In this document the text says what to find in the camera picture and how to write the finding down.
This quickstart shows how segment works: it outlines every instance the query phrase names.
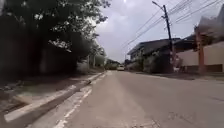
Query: sky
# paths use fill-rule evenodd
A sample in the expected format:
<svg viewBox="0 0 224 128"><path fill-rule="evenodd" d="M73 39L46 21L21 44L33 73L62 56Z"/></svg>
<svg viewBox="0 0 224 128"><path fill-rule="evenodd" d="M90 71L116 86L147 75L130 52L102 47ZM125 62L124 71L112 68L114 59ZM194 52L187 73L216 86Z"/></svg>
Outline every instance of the sky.
<svg viewBox="0 0 224 128"><path fill-rule="evenodd" d="M166 5L169 11L183 0L154 1L159 5ZM202 16L207 18L217 16L221 5L224 3L224 1L222 1L217 4L212 4L190 15L185 20L176 23L178 17L190 14L200 7L206 6L216 0L185 1L190 3L185 9L170 15L173 38L184 38L192 34L194 26L199 23ZM134 39L139 33L145 31L150 24L163 15L163 11L152 4L151 0L111 0L111 6L101 10L103 15L107 16L108 19L99 24L96 28L96 32L100 35L97 38L97 42L105 49L110 59L122 62L125 59L125 54L139 42L168 38L165 21L161 21L158 25L154 26L140 38L125 47L130 40ZM158 12L156 16L150 20L142 30L137 32L137 30L156 12Z"/></svg>

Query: asphalt road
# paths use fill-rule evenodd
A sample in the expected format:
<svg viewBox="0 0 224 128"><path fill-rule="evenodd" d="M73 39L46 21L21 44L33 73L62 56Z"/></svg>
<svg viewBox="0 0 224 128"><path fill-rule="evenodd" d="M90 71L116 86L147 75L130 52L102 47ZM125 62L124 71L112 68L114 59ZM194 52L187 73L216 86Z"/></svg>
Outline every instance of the asphalt road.
<svg viewBox="0 0 224 128"><path fill-rule="evenodd" d="M108 72L66 115L54 128L224 128L224 82Z"/></svg>

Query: house roof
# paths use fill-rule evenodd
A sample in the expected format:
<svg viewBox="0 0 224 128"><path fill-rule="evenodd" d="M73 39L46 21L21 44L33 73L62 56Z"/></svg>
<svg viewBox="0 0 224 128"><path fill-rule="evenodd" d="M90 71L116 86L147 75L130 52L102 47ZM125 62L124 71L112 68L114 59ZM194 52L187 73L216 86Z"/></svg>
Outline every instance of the house roof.
<svg viewBox="0 0 224 128"><path fill-rule="evenodd" d="M160 40L152 40L152 41L146 41L146 42L141 42L137 44L133 49L131 49L128 52L128 55L131 55L132 53L136 52L137 50L144 48L144 53L147 54L148 52L151 52L155 49L158 49L162 46L167 45L169 42L169 39L160 39Z"/></svg>

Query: concrete wall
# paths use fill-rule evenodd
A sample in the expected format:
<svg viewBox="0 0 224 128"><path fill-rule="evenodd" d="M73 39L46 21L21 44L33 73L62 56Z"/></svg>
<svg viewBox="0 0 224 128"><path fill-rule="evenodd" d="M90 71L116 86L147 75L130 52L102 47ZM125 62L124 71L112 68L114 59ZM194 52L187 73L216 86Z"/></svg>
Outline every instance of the concrete wall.
<svg viewBox="0 0 224 128"><path fill-rule="evenodd" d="M198 66L198 52L193 50L177 53L183 60L183 66ZM205 65L222 65L224 69L224 42L204 47Z"/></svg>

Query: sidewalk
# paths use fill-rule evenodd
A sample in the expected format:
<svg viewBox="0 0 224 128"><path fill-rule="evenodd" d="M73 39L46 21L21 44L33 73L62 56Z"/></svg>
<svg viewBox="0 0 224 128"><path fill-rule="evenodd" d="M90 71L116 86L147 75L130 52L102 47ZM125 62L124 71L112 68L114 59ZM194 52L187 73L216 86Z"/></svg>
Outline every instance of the sidewalk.
<svg viewBox="0 0 224 128"><path fill-rule="evenodd" d="M7 84L0 89L0 111L7 114L35 101L60 93L92 75L45 76Z"/></svg>

